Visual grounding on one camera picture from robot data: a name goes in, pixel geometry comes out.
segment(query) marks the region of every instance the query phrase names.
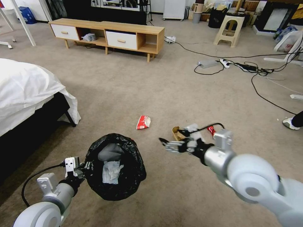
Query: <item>white cable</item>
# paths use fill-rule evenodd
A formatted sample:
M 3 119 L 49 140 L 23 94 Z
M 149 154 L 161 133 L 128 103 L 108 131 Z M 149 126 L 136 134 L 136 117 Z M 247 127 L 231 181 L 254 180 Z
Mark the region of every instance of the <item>white cable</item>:
M 277 82 L 272 81 L 271 79 L 269 79 L 269 81 L 271 81 L 271 82 L 273 82 L 274 84 L 279 85 L 279 86 L 281 86 L 281 87 L 283 87 L 283 88 L 285 88 L 285 89 L 287 89 L 287 90 L 289 90 L 289 91 L 292 91 L 292 92 L 298 93 L 298 94 L 300 94 L 300 95 L 303 95 L 303 93 L 298 92 L 298 91 L 295 91 L 295 90 L 291 90 L 290 88 L 285 87 L 285 86 L 283 86 L 283 85 L 281 85 L 281 84 L 278 84 Z
M 267 76 L 260 76 L 262 78 L 267 78 L 269 80 L 285 80 L 285 79 L 275 79 L 275 78 L 271 78 L 271 77 L 267 77 Z

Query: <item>beige plastic stool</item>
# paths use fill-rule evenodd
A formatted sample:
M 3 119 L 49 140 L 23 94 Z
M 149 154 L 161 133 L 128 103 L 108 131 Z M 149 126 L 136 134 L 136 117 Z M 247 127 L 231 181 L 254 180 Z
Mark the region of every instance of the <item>beige plastic stool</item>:
M 224 20 L 223 20 L 223 23 L 220 27 L 220 30 L 219 30 L 218 34 L 216 35 L 214 44 L 218 45 L 220 40 L 226 40 L 226 41 L 231 41 L 230 47 L 235 47 L 238 43 L 238 39 L 239 39 L 239 36 L 240 36 L 240 31 L 241 31 L 241 28 L 242 28 L 242 24 L 244 22 L 244 18 L 245 17 L 237 17 L 237 16 L 228 16 L 228 15 L 226 15 L 224 17 Z M 237 28 L 235 30 L 234 36 L 223 35 L 223 32 L 226 28 L 226 24 L 231 20 L 235 20 L 237 22 Z

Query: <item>floor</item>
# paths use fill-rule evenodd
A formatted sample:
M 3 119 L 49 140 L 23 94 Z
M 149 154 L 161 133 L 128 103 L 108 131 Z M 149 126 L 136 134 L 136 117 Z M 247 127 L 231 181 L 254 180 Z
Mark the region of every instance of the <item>floor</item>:
M 217 29 L 206 22 L 162 21 L 153 16 L 155 26 L 164 26 L 185 47 L 217 56 L 274 53 L 270 37 L 256 36 L 247 27 L 238 45 L 212 44 Z M 280 226 L 275 216 L 260 205 L 247 204 L 222 185 L 215 174 L 190 155 L 168 153 L 158 137 L 173 140 L 171 128 L 197 123 L 221 122 L 234 133 L 234 151 L 251 153 L 268 160 L 282 177 L 303 181 L 303 130 L 291 131 L 281 121 L 292 115 L 264 101 L 251 85 L 252 75 L 231 67 L 220 74 L 203 76 L 193 69 L 199 60 L 210 57 L 190 53 L 178 44 L 165 43 L 150 63 L 146 56 L 104 49 L 86 49 L 70 42 L 65 48 L 55 39 L 48 24 L 29 26 L 37 46 L 32 47 L 23 30 L 14 37 L 14 49 L 0 46 L 0 57 L 40 65 L 53 72 L 78 98 L 82 120 L 76 128 L 60 127 L 0 186 L 0 223 L 12 226 L 25 209 L 20 192 L 33 172 L 60 163 L 69 156 L 83 161 L 90 145 L 101 136 L 116 132 L 138 144 L 147 178 L 134 195 L 122 201 L 104 201 L 84 182 L 73 198 L 70 215 L 63 226 Z M 263 68 L 281 64 L 262 57 L 253 61 Z M 212 73 L 221 66 L 199 69 Z M 303 92 L 303 68 L 289 64 L 279 74 L 280 84 Z M 261 95 L 292 111 L 303 102 L 291 100 L 288 91 L 265 78 L 255 78 Z M 148 129 L 136 130 L 140 115 L 151 118 Z M 209 132 L 204 138 L 213 142 Z M 63 169 L 55 169 L 59 179 Z M 42 192 L 32 180 L 26 188 L 30 204 L 41 201 Z

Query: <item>white wall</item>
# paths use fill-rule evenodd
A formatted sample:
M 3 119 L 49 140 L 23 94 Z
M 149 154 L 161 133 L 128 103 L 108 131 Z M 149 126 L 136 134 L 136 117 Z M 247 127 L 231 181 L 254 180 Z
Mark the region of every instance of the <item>white wall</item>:
M 165 0 L 151 0 L 151 11 L 156 13 L 163 13 Z M 186 6 L 192 6 L 195 0 L 186 0 Z
M 3 3 L 4 8 L 6 9 L 14 8 L 14 5 L 11 0 L 1 0 L 1 2 Z M 18 6 L 29 7 L 36 20 L 48 21 L 39 0 L 16 0 L 16 3 Z

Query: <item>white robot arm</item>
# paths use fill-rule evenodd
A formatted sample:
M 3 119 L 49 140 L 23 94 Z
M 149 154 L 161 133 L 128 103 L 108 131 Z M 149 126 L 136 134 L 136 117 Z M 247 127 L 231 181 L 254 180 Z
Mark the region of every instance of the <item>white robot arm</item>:
M 79 158 L 65 159 L 65 179 L 58 182 L 54 173 L 45 173 L 37 179 L 43 191 L 43 202 L 26 208 L 13 227 L 59 227 L 69 214 L 70 203 L 84 180 Z
M 303 183 L 281 178 L 264 159 L 232 151 L 233 135 L 223 129 L 214 135 L 215 144 L 206 144 L 198 131 L 183 133 L 183 141 L 160 138 L 167 151 L 191 153 L 210 167 L 218 179 L 245 202 L 260 203 L 272 211 L 284 227 L 303 226 Z
M 232 132 L 221 130 L 214 135 L 215 144 L 203 142 L 199 130 L 181 130 L 182 141 L 160 138 L 167 151 L 188 152 L 210 167 L 218 179 L 232 188 L 248 203 L 260 203 L 272 211 L 284 227 L 303 226 L 303 184 L 277 175 L 274 168 L 261 157 L 236 155 L 231 149 Z M 14 227 L 59 227 L 69 214 L 72 197 L 84 180 L 79 158 L 65 159 L 66 179 L 58 181 L 53 173 L 37 179 L 44 196 L 40 203 L 25 209 Z

